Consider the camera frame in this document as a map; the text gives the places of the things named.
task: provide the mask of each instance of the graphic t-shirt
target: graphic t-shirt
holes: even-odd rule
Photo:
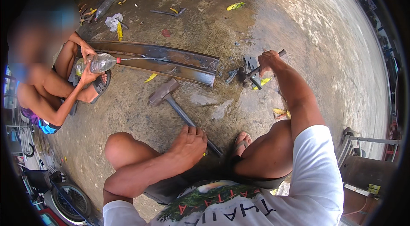
[[[311,126],[295,139],[288,196],[232,181],[185,190],[146,223],[131,203],[103,208],[104,225],[332,225],[343,212],[343,185],[329,128]]]

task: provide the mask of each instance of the water bottle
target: water bottle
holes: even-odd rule
[[[103,16],[108,11],[108,9],[112,5],[112,3],[114,3],[114,1],[115,0],[105,0],[100,5],[100,7],[97,9],[97,13],[95,14],[94,21],[97,21],[97,19],[99,19],[101,16]]]
[[[111,69],[115,64],[120,63],[121,58],[115,58],[110,54],[97,54],[87,56],[87,60],[91,59],[90,71],[92,73],[101,73]],[[84,59],[81,58],[75,64],[75,74],[81,76],[85,70],[86,65],[84,64]]]

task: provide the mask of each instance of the black sandal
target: black sandal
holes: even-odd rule
[[[93,86],[95,91],[98,93],[98,96],[95,97],[91,104],[94,104],[98,100],[98,98],[105,92],[105,90],[107,90],[107,87],[110,84],[111,70],[107,70],[105,74],[107,74],[107,82],[105,84],[101,76],[98,76],[97,79],[93,81]]]

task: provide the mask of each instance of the wet concrete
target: wet concrete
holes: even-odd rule
[[[95,7],[98,0],[77,1]],[[243,89],[235,79],[224,81],[242,57],[258,56],[263,49],[285,48],[284,61],[294,67],[313,89],[335,150],[347,126],[359,135],[384,138],[387,131],[388,91],[382,54],[365,14],[355,0],[117,0],[104,16],[122,13],[130,29],[123,41],[159,44],[219,56],[221,77],[213,88],[179,81],[174,99],[224,151],[240,131],[254,139],[275,122],[272,108],[286,108],[274,79],[260,91]],[[232,3],[243,8],[226,11]],[[180,18],[150,13],[187,7]],[[171,32],[169,38],[161,30]],[[117,40],[103,21],[84,24],[84,39]],[[240,39],[256,38],[243,42]],[[104,158],[106,138],[126,131],[159,152],[166,152],[183,121],[167,103],[147,105],[148,96],[167,80],[120,66],[112,69],[109,89],[95,105],[80,103],[77,114],[49,136],[50,145],[67,157],[70,177],[103,207],[102,187],[114,170]],[[202,164],[215,165],[212,155]],[[161,206],[145,196],[134,199],[141,216],[153,218]]]

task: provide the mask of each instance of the bare foot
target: bare foot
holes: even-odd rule
[[[245,141],[248,145],[250,145],[252,143],[252,139],[250,138],[249,134],[247,134],[246,132],[241,132],[238,137],[236,138],[235,141],[235,146],[236,147],[238,145],[238,143]],[[241,156],[242,153],[245,151],[246,147],[244,144],[242,144],[241,146],[239,146],[236,150],[233,151],[233,156]]]
[[[101,75],[101,78],[104,84],[107,83],[107,74]],[[86,92],[87,92],[87,95],[86,95],[87,98],[85,102],[92,102],[98,96],[98,93],[95,90],[93,85],[90,85],[89,87],[87,87]]]

